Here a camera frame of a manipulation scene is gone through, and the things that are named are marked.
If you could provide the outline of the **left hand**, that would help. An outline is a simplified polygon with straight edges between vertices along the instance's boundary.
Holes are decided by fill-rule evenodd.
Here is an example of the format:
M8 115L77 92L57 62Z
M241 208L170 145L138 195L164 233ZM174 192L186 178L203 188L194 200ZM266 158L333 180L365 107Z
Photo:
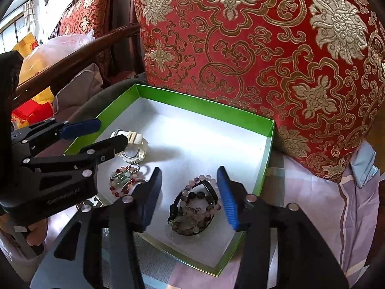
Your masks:
M10 217L8 214L1 215L1 230L11 235L14 232L13 225L9 224ZM45 218L37 223L34 223L28 226L30 230L29 234L26 237L26 242L29 246L39 246L43 243L46 238L48 231L48 219Z

